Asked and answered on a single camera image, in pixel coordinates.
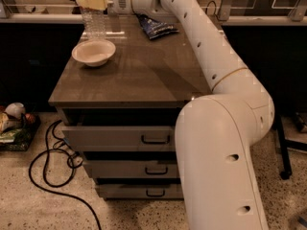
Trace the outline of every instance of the white robotic arm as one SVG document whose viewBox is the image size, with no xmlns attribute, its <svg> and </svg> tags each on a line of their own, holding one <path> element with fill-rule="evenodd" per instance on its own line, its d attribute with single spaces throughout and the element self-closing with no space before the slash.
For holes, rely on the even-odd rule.
<svg viewBox="0 0 307 230">
<path fill-rule="evenodd" d="M 159 20 L 176 16 L 213 93 L 191 101 L 177 118 L 177 162 L 190 229 L 268 229 L 249 148 L 272 126 L 269 93 L 197 0 L 127 2 L 128 8 L 115 11 Z"/>
</svg>

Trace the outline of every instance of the drawer handle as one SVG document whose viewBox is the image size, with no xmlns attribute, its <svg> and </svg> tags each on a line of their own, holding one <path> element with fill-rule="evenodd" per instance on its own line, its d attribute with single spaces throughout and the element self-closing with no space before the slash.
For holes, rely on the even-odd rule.
<svg viewBox="0 0 307 230">
<path fill-rule="evenodd" d="M 146 141 L 145 140 L 145 135 L 142 135 L 141 137 L 142 143 L 144 144 L 151 144 L 151 145 L 162 145 L 162 144 L 169 144 L 171 141 L 171 137 L 168 135 L 167 140 L 164 142 L 153 142 L 153 141 Z"/>
<path fill-rule="evenodd" d="M 149 190 L 146 190 L 146 196 L 151 196 L 151 197 L 161 197 L 161 196 L 165 196 L 165 190 L 163 189 L 163 191 L 161 192 L 161 194 L 150 194 Z"/>
<path fill-rule="evenodd" d="M 169 169 L 167 167 L 165 167 L 164 172 L 150 172 L 150 170 L 147 167 L 145 168 L 145 173 L 149 175 L 162 175 L 162 174 L 166 174 L 168 171 Z"/>
</svg>

